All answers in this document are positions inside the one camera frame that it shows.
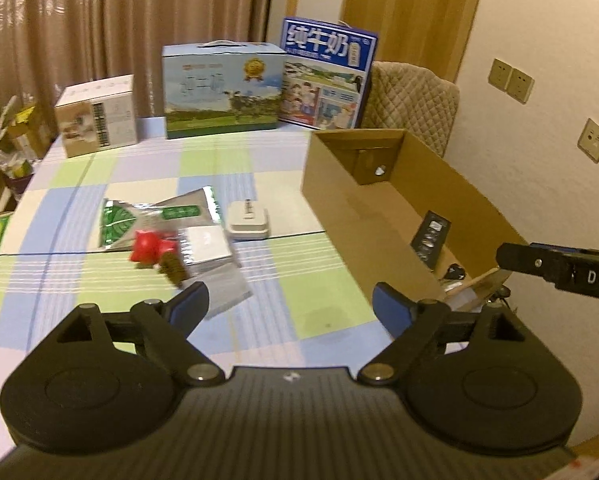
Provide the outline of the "open brown cardboard box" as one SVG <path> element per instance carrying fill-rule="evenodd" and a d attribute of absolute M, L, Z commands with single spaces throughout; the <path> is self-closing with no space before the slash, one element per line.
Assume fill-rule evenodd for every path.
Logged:
<path fill-rule="evenodd" d="M 316 130 L 303 185 L 307 202 L 365 296 L 386 282 L 412 300 L 497 268 L 503 243 L 523 243 L 499 209 L 405 130 Z M 411 248 L 427 211 L 451 222 L 434 271 Z"/>

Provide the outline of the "black Flyco shaver box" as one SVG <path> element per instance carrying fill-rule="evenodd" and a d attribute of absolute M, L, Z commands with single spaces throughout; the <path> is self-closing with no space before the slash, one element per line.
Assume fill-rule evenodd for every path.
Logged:
<path fill-rule="evenodd" d="M 412 238 L 411 248 L 429 270 L 435 270 L 450 228 L 449 220 L 429 210 Z"/>

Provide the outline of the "blue milk carton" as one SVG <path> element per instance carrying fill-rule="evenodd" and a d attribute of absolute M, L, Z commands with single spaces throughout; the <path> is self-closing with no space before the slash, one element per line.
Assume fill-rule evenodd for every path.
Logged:
<path fill-rule="evenodd" d="M 311 129 L 356 127 L 378 42 L 374 32 L 286 18 L 280 119 Z"/>

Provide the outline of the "clear plastic cup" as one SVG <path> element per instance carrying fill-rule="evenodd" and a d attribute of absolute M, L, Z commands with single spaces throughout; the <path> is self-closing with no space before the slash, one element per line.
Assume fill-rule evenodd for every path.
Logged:
<path fill-rule="evenodd" d="M 213 318 L 252 297 L 252 289 L 236 263 L 225 263 L 186 281 L 192 285 L 202 282 L 209 292 L 208 318 Z"/>

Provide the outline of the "white plug adapter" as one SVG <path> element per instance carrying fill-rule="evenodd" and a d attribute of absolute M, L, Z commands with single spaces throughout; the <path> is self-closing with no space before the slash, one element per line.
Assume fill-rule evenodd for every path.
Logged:
<path fill-rule="evenodd" d="M 258 200 L 234 200 L 229 203 L 226 232 L 232 240 L 265 240 L 270 235 L 266 207 Z"/>

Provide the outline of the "brown curtain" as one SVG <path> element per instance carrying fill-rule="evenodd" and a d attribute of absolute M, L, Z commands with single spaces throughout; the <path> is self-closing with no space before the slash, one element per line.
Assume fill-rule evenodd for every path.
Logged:
<path fill-rule="evenodd" d="M 54 105 L 72 84 L 131 74 L 140 117 L 164 113 L 162 48 L 259 41 L 270 0 L 0 0 L 0 103 Z"/>

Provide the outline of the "red pig figurine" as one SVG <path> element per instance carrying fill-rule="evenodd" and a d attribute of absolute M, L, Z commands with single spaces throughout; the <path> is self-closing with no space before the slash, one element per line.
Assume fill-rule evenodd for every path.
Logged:
<path fill-rule="evenodd" d="M 155 266 L 167 252 L 177 252 L 178 242 L 161 232 L 138 230 L 134 233 L 134 242 L 129 260 L 141 266 Z"/>

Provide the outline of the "green pure milk carton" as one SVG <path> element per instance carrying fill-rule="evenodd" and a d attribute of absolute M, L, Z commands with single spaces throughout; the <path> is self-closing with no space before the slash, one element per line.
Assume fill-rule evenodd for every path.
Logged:
<path fill-rule="evenodd" d="M 274 129 L 285 52 L 267 42 L 214 40 L 162 48 L 168 139 Z"/>

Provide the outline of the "beige wall socket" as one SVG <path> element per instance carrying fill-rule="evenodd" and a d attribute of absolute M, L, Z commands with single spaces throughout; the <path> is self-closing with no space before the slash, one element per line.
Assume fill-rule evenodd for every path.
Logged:
<path fill-rule="evenodd" d="M 577 146 L 595 164 L 599 164 L 599 125 L 592 118 L 587 119 Z"/>

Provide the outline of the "bag of cotton swabs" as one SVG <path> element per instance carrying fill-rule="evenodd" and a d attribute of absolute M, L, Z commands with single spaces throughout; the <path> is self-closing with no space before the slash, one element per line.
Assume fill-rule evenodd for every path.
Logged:
<path fill-rule="evenodd" d="M 443 301 L 452 311 L 474 311 L 482 307 L 508 281 L 511 274 L 511 271 L 492 268 L 450 289 Z"/>

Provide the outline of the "plaid bed sheet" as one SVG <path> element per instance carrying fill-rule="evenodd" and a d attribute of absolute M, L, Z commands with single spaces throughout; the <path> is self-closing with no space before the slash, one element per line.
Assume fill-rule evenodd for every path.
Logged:
<path fill-rule="evenodd" d="M 224 368 L 358 368 L 388 337 L 301 194 L 309 141 L 292 126 L 167 140 L 153 119 L 129 148 L 69 158 L 54 146 L 0 226 L 0 390 L 78 304 L 117 312 L 177 294 L 183 225 L 200 206 L 172 200 L 205 191 L 212 206 L 266 208 L 268 235 L 194 236 L 240 302 L 200 323 L 193 344 Z M 0 457 L 11 444 L 0 415 Z"/>

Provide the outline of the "wooden door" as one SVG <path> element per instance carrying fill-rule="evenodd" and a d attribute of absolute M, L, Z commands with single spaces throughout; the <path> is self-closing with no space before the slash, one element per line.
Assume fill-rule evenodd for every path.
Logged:
<path fill-rule="evenodd" d="M 478 1 L 343 0 L 341 20 L 377 34 L 377 61 L 421 66 L 454 81 Z"/>

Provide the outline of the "quilted beige chair cover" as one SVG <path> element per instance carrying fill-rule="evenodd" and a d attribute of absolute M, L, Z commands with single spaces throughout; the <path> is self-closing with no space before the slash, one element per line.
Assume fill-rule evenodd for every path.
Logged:
<path fill-rule="evenodd" d="M 360 127 L 407 130 L 444 157 L 459 104 L 459 87 L 427 68 L 374 62 Z"/>

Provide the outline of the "white beige product box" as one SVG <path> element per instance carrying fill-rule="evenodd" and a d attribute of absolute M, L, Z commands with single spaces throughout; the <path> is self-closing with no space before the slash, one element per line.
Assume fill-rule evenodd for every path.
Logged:
<path fill-rule="evenodd" d="M 138 143 L 132 75 L 69 86 L 54 112 L 67 158 Z"/>

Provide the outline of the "silver green tea pouch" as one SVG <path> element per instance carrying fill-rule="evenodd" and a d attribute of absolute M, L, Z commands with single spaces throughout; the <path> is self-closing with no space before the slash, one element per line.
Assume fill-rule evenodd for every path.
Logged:
<path fill-rule="evenodd" d="M 220 224 L 220 207 L 211 186 L 203 186 L 159 203 L 102 203 L 98 244 L 106 252 L 131 249 L 138 231 L 176 233 L 191 226 Z"/>

